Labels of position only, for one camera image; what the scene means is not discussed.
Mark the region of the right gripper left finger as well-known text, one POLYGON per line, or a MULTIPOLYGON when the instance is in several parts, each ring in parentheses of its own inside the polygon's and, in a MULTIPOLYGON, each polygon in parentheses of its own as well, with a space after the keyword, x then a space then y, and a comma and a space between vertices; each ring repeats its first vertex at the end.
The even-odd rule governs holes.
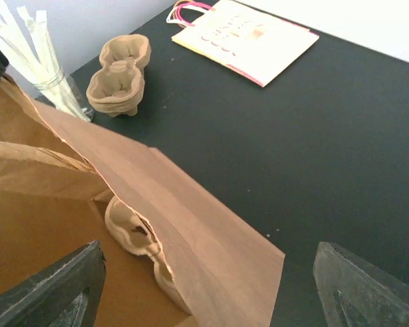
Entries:
POLYGON ((0 294, 0 326, 93 326, 105 278, 94 240, 0 294))

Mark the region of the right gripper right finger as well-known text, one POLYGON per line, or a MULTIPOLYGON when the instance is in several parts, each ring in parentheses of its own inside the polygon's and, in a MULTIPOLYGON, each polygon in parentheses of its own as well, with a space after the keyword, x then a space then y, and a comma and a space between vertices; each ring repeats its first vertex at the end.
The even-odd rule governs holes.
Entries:
POLYGON ((409 286, 339 245, 319 243, 313 274, 328 326, 409 326, 409 286))

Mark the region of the brown pulp cup carrier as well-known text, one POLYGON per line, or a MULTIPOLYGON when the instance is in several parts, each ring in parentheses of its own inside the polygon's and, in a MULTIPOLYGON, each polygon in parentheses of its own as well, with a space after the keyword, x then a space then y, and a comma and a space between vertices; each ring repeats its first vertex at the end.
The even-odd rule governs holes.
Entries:
POLYGON ((94 73, 87 87, 90 105, 111 117, 136 115, 150 58, 149 39, 141 34, 120 35, 106 42, 99 55, 102 68, 94 73))
POLYGON ((161 244, 150 224, 113 196, 104 214, 105 225, 113 238, 129 253, 147 256, 153 262, 153 274, 160 289, 173 303, 191 315, 189 307, 178 292, 161 244))

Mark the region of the brown paper bag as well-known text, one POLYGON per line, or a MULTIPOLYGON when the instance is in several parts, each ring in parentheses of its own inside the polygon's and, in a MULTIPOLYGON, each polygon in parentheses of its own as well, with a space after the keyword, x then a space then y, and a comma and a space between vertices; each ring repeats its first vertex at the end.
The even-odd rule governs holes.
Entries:
POLYGON ((284 254, 161 151, 0 80, 0 294, 98 240, 96 326, 269 326, 284 254))

